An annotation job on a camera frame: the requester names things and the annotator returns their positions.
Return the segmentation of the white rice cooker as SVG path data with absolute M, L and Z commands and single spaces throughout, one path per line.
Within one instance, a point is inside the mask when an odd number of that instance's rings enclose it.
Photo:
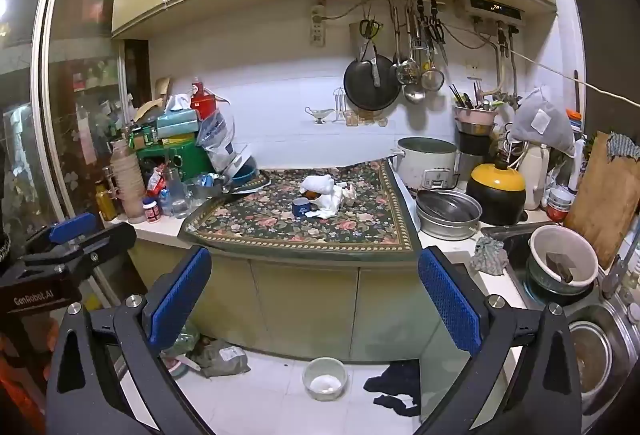
M 396 173 L 413 192 L 454 189 L 458 184 L 458 148 L 446 140 L 402 137 L 397 140 L 393 156 Z

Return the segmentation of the grey bag on floor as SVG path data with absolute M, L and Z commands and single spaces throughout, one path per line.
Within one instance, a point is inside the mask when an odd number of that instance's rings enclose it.
M 204 377 L 230 377 L 250 372 L 244 349 L 224 340 L 201 337 L 191 359 L 201 368 Z

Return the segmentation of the stainless steel basin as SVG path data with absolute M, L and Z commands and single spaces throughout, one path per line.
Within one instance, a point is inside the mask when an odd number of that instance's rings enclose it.
M 483 214 L 480 203 L 457 190 L 420 190 L 416 210 L 423 233 L 449 241 L 475 235 Z

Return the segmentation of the wall water heater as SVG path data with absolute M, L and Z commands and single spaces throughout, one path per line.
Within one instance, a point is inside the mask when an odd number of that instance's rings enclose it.
M 524 13 L 510 5 L 491 0 L 454 0 L 452 2 L 457 15 L 466 15 L 478 19 L 502 21 L 512 26 L 524 25 Z

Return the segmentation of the white power strip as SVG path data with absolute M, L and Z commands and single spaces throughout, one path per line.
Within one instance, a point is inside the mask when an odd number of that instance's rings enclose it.
M 309 41 L 315 47 L 326 45 L 326 6 L 323 4 L 311 7 Z

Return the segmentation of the dark cloth on floor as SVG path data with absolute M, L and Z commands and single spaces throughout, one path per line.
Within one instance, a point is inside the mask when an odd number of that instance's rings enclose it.
M 378 393 L 375 405 L 392 409 L 401 417 L 417 417 L 421 407 L 419 360 L 392 361 L 381 375 L 369 377 L 363 389 Z

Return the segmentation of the black yellow-lid pot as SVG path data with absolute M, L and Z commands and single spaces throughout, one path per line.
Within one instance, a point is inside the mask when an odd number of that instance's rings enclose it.
M 480 220 L 494 226 L 512 226 L 521 221 L 526 200 L 525 180 L 510 168 L 506 155 L 472 169 L 465 193 L 482 207 Z

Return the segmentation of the green storage box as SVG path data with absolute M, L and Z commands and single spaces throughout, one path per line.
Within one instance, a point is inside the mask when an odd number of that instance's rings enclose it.
M 147 183 L 153 171 L 161 164 L 171 164 L 178 169 L 183 181 L 196 175 L 213 172 L 213 166 L 203 148 L 194 142 L 174 146 L 154 145 L 137 151 L 143 181 Z

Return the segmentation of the teal tissue box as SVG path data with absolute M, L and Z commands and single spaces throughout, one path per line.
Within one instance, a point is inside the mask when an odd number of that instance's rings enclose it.
M 157 137 L 174 137 L 198 132 L 198 113 L 194 109 L 169 111 L 155 122 Z

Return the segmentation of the black hanging frying pan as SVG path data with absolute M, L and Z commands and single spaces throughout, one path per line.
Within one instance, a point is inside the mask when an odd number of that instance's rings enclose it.
M 353 60 L 347 67 L 344 90 L 347 99 L 356 107 L 368 111 L 380 111 L 389 107 L 398 97 L 400 86 L 394 64 L 388 58 L 376 56 L 380 83 L 375 85 L 373 66 L 369 60 Z

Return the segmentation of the white bowl in sink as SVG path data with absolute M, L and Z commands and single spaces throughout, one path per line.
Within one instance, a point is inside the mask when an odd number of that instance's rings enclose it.
M 556 294 L 575 295 L 598 276 L 596 252 L 572 229 L 540 226 L 530 236 L 528 246 L 527 273 L 541 288 Z

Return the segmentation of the white thermos jug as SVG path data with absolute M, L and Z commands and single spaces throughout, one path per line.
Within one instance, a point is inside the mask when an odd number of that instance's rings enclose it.
M 549 149 L 546 145 L 529 145 L 518 168 L 525 181 L 526 211 L 536 210 L 544 195 L 547 170 L 549 165 Z

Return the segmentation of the hanging strainer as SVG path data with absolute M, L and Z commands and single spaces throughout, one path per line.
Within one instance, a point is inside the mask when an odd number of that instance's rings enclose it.
M 435 49 L 431 38 L 424 39 L 427 60 L 423 64 L 421 76 L 422 88 L 427 92 L 438 92 L 445 82 L 445 74 L 435 65 Z

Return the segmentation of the white tissue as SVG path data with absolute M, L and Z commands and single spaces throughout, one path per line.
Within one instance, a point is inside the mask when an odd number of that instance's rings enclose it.
M 306 218 L 333 218 L 343 204 L 350 207 L 357 198 L 354 184 L 337 183 L 329 174 L 306 176 L 299 192 L 311 202 L 311 211 Z

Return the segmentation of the small blue cup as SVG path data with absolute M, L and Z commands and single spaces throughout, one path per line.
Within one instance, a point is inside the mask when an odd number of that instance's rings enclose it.
M 311 211 L 311 202 L 305 197 L 298 197 L 292 201 L 292 214 L 301 218 Z

